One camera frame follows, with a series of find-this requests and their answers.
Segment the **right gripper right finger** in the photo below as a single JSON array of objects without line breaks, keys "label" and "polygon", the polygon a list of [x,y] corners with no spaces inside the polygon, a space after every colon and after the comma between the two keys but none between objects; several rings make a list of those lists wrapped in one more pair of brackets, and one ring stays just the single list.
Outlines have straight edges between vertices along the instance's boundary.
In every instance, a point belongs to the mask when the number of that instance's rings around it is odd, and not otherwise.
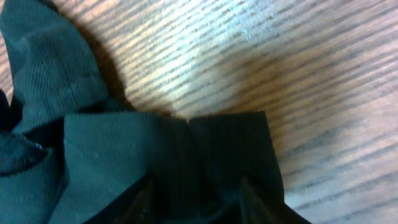
[{"label": "right gripper right finger", "polygon": [[244,224],[310,224],[247,177],[241,179],[240,208]]}]

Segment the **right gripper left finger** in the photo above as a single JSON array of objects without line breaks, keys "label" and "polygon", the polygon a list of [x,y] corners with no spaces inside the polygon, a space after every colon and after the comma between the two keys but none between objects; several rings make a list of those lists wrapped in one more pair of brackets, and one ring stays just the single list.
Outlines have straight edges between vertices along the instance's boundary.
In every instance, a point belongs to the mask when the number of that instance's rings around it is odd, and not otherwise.
[{"label": "right gripper left finger", "polygon": [[154,181],[141,177],[126,191],[84,224],[150,224],[155,223]]}]

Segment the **black polo shirt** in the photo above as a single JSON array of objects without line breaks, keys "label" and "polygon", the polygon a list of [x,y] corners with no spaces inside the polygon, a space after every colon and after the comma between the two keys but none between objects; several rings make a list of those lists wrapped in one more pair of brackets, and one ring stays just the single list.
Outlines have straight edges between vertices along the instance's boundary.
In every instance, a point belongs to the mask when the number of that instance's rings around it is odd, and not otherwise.
[{"label": "black polo shirt", "polygon": [[284,201],[263,112],[190,121],[112,98],[50,1],[6,1],[12,101],[1,97],[1,222],[84,223],[141,177],[155,223],[241,223],[241,179]]}]

